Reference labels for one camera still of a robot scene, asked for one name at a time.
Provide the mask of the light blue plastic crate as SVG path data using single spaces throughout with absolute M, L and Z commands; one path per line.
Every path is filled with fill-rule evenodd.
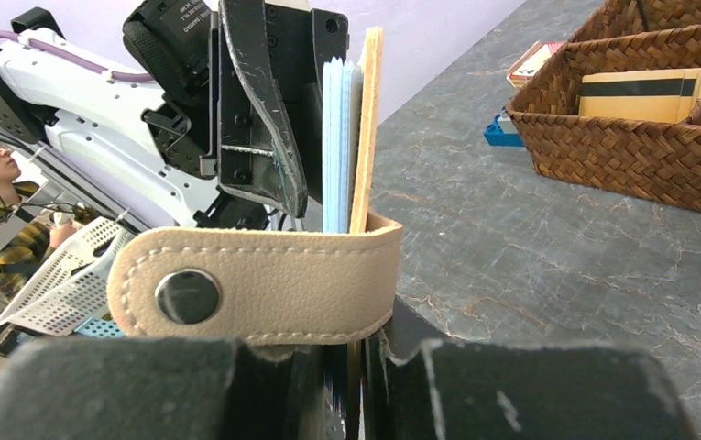
M 90 318 L 76 327 L 74 333 L 94 338 L 119 338 L 125 335 L 114 320 L 104 318 Z

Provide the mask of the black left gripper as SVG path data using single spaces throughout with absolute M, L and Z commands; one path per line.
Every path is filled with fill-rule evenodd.
M 142 121 L 184 173 L 198 227 L 301 219 L 321 190 L 322 73 L 344 59 L 340 13 L 265 1 L 146 1 L 126 19 L 129 53 L 161 87 Z

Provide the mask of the beige leather card holder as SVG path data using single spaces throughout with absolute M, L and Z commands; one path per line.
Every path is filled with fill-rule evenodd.
M 366 31 L 360 150 L 347 234 L 161 227 L 115 257 L 107 298 L 127 336 L 235 336 L 254 345 L 338 345 L 374 334 L 392 316 L 402 225 L 369 208 L 377 141 L 383 30 Z M 159 307 L 157 290 L 191 273 L 211 306 L 195 324 Z

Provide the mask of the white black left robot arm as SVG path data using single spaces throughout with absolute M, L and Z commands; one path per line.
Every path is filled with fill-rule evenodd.
M 155 204 L 178 226 L 264 229 L 302 217 L 320 184 L 322 73 L 348 46 L 344 15 L 263 1 L 145 1 L 127 71 L 28 10 L 0 31 L 0 127 L 109 177 L 73 189 L 103 206 Z

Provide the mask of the white plastic mesh basket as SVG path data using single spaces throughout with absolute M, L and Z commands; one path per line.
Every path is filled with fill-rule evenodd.
M 108 312 L 106 284 L 117 253 L 135 237 L 118 223 L 97 218 L 42 263 L 0 313 L 1 325 L 66 336 Z

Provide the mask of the playing card box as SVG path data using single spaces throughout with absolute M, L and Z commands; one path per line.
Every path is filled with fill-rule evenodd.
M 563 45 L 563 41 L 536 41 L 507 69 L 507 81 L 520 89 Z

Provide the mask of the brown woven divided basket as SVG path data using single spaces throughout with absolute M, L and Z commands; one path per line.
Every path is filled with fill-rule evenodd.
M 701 1 L 607 1 L 507 112 L 542 176 L 701 212 Z

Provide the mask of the seated person in plaid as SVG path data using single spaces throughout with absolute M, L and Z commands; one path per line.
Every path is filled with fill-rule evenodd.
M 39 186 L 33 181 L 20 181 L 21 169 L 12 157 L 10 148 L 0 144 L 0 226 L 15 208 L 27 201 Z M 0 250 L 0 264 L 38 265 L 43 263 L 64 241 L 79 228 L 100 214 L 92 207 L 74 206 L 75 219 L 64 225 L 49 226 L 33 220 Z

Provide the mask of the blue toy brick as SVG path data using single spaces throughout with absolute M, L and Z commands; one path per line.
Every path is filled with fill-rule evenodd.
M 504 108 L 494 116 L 493 121 L 486 127 L 484 138 L 491 147 L 524 148 L 520 134 Z

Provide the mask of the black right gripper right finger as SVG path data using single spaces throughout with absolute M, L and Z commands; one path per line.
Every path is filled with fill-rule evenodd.
M 693 439 L 663 365 L 598 341 L 450 337 L 404 302 L 365 342 L 369 439 Z

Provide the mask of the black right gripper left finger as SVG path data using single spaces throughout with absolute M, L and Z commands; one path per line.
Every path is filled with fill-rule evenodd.
M 323 439 L 316 346 L 66 337 L 0 372 L 0 439 Z

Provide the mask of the yellow cards in basket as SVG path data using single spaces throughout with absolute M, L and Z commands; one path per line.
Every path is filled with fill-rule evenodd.
M 662 123 L 684 121 L 701 100 L 701 68 L 585 75 L 577 114 Z

